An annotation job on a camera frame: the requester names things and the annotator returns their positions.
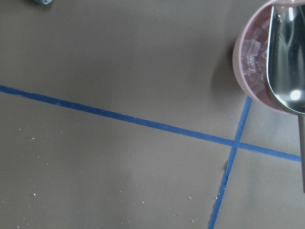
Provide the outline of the pink plastic bowl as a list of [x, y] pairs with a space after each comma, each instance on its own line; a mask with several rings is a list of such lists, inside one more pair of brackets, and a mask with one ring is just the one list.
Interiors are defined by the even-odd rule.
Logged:
[[271, 9], [278, 2], [282, 0], [268, 1], [243, 28], [234, 45], [233, 70], [240, 87], [252, 99], [273, 110], [284, 112], [271, 100], [266, 77]]

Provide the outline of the grey folded cloth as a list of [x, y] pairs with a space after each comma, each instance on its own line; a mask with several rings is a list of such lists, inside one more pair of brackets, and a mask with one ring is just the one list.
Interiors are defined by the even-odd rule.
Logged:
[[40, 5], [49, 5], [53, 2], [53, 0], [32, 0], [33, 2], [40, 4]]

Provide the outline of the steel scoop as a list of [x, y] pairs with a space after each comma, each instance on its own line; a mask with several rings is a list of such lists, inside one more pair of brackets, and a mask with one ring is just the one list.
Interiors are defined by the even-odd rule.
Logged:
[[282, 111], [298, 117], [301, 170], [305, 169], [305, 2], [272, 6], [267, 46], [268, 93]]

